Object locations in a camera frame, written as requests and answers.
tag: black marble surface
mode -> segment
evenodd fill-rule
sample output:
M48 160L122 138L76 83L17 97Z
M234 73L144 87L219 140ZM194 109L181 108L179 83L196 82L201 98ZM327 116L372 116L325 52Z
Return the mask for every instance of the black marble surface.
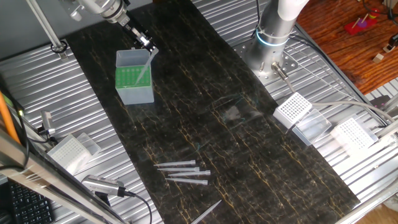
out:
M132 47L103 22L67 37L166 224L334 223L358 199L313 147L286 135L277 104L190 1L133 14L160 49L155 103L124 106L114 88L116 51ZM195 159L209 185L166 182L154 164Z

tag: red object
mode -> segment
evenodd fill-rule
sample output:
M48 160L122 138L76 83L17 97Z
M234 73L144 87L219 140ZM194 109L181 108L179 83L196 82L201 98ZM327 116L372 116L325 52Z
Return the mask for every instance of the red object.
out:
M344 26L344 29L347 31L347 33L355 35L358 32L361 32L362 30L365 30L366 28L373 26L374 24L377 23L376 17L380 15L380 13L376 12L370 12L369 16L365 19L365 21L363 21L363 19L360 19L357 24L355 24L356 21L350 22L349 24Z

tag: plastic box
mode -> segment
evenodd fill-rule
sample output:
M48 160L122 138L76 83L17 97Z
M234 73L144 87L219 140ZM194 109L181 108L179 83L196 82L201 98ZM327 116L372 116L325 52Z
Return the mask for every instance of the plastic box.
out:
M145 49L116 52L116 91L125 105L154 102L150 65L137 83L149 57Z
M331 127L331 123L317 110L312 110L292 131L308 146Z
M291 128L308 111L312 104L299 93L294 93L274 111L276 117L286 128Z
M89 150L71 134L51 149L48 155L72 175L91 158Z
M350 156L363 153L378 140L356 115L337 125L330 134Z
M101 147L99 147L86 133L79 135L77 141L79 141L92 156L97 155L101 150Z

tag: keyboard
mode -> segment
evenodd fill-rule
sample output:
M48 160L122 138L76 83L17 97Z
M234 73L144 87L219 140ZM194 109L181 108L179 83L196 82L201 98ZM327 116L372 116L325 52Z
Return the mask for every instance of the keyboard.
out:
M11 216L15 217L16 224L51 224L54 222L50 201L43 195L11 180L2 184L1 190L2 199L4 199L4 194L8 193L8 205L5 205L3 200L2 207L8 208Z

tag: orange tube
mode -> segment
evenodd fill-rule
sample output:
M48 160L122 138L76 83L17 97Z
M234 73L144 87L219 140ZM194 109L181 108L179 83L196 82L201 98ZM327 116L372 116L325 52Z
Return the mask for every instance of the orange tube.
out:
M0 91L0 113L4 121L4 124L6 125L8 134L13 138L13 140L15 140L20 144L21 142L19 141L17 131L15 130L14 123L12 122L10 111L8 110L6 101L4 100L1 91Z

